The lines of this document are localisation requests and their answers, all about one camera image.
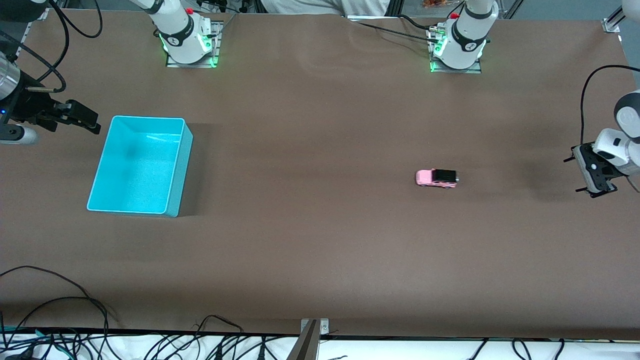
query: pink toy car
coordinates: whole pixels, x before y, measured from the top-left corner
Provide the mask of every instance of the pink toy car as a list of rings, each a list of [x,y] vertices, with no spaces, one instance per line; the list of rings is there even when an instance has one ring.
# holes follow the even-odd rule
[[[454,170],[418,170],[415,173],[415,183],[420,186],[436,186],[451,189],[458,184],[458,176]]]

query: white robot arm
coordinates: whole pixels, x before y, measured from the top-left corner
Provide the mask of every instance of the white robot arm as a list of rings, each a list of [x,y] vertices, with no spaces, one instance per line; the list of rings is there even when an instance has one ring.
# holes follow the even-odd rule
[[[593,152],[626,176],[640,174],[640,90],[618,100],[614,109],[620,130],[604,129],[593,144]]]
[[[625,16],[640,22],[640,0],[622,0],[622,8]],[[608,67],[633,69],[624,65]],[[572,156],[565,160],[578,162],[587,185],[576,192],[585,191],[591,197],[614,192],[618,188],[611,180],[617,177],[626,177],[634,189],[640,192],[629,178],[640,175],[640,90],[630,92],[618,100],[614,118],[620,130],[603,129],[595,142],[573,147]]]
[[[160,31],[166,52],[179,63],[189,64],[212,51],[211,20],[182,7],[180,0],[130,0],[144,10]]]
[[[498,18],[494,0],[466,0],[457,19],[438,24],[445,37],[434,55],[453,69],[467,69],[482,56],[486,36]]]

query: person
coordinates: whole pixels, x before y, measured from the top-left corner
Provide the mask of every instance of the person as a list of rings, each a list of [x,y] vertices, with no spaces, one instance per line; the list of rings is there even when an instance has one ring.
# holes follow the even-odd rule
[[[259,0],[269,13],[384,16],[390,0]]]

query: table surface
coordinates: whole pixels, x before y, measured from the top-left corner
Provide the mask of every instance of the table surface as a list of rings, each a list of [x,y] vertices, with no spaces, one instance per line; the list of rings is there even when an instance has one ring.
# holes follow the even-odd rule
[[[96,27],[95,12],[68,13]],[[640,198],[624,181],[595,200],[575,193],[583,180],[562,162],[587,75],[626,63],[598,22],[499,20],[479,76],[430,73],[420,40],[334,15],[237,16],[208,70],[164,67],[153,29],[144,13],[105,12],[99,38],[72,32],[56,98],[100,114],[99,136],[60,126],[38,129],[34,147],[0,147],[3,269],[61,272],[128,329],[188,330],[218,313],[247,331],[296,332],[317,316],[338,334],[640,334]],[[53,61],[62,39],[50,16],[28,45]],[[44,70],[27,55],[20,65]],[[615,126],[634,88],[623,70],[593,79],[587,140]],[[186,119],[178,218],[86,210],[114,115]],[[457,170],[460,185],[416,186],[431,167]],[[0,286],[9,323],[76,293],[30,270]],[[28,324],[101,326],[76,303]]]

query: turquoise plastic bin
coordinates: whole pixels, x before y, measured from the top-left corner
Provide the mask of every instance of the turquoise plastic bin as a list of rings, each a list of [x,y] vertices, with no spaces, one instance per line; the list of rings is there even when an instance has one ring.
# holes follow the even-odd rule
[[[87,210],[178,216],[192,142],[184,119],[113,117]]]

